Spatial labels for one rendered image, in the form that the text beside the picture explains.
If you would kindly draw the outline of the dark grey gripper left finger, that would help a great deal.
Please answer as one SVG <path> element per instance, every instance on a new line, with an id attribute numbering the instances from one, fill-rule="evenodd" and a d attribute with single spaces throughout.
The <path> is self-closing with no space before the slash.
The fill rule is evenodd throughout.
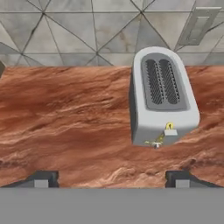
<path id="1" fill-rule="evenodd" d="M 35 171 L 27 178 L 5 185 L 5 187 L 58 188 L 58 171 Z"/>

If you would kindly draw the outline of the grey two-slot toaster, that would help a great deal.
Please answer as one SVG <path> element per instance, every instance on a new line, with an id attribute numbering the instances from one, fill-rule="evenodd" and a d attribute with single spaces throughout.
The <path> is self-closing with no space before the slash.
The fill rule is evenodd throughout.
<path id="1" fill-rule="evenodd" d="M 193 89 L 175 52 L 150 46 L 136 53 L 130 73 L 129 117 L 131 142 L 137 146 L 172 145 L 199 126 Z"/>

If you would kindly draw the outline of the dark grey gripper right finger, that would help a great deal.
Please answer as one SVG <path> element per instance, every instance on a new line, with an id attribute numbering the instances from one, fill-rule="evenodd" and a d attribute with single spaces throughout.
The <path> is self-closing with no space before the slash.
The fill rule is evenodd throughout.
<path id="1" fill-rule="evenodd" d="M 220 185 L 197 178 L 189 171 L 167 171 L 165 179 L 166 188 L 221 188 Z"/>

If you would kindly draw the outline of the grey wall outlet plate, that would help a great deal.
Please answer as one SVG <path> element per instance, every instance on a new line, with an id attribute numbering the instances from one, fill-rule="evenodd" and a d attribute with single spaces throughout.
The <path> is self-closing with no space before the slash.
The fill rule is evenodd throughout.
<path id="1" fill-rule="evenodd" d="M 221 7 L 195 7 L 179 37 L 180 46 L 198 46 L 213 24 Z"/>

